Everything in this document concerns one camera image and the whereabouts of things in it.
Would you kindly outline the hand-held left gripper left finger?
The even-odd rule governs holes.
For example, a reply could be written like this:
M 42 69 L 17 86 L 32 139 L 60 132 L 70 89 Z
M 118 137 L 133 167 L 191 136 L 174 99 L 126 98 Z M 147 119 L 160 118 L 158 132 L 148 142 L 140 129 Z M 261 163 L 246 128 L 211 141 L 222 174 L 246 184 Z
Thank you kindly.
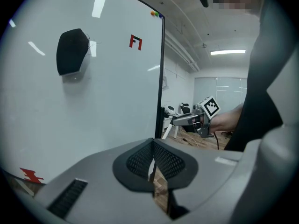
M 152 139 L 92 154 L 46 184 L 35 200 L 67 224 L 165 224 L 148 181 Z

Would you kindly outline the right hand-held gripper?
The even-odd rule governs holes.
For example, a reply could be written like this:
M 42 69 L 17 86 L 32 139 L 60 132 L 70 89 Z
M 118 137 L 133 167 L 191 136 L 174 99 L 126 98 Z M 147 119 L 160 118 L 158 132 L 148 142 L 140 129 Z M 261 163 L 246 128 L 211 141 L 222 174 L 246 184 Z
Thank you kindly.
M 174 116 L 171 124 L 174 126 L 192 126 L 193 133 L 198 133 L 201 138 L 210 138 L 210 124 L 212 118 L 221 110 L 213 96 L 208 96 L 193 106 L 193 111 Z

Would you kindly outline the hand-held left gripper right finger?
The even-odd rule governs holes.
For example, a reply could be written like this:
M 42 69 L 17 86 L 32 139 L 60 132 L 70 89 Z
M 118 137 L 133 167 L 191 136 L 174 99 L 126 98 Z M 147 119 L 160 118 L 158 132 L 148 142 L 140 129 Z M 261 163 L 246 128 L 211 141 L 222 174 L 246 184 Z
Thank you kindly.
M 245 188 L 243 152 L 200 150 L 156 139 L 183 160 L 179 174 L 168 179 L 169 214 L 153 214 L 155 224 L 228 224 Z

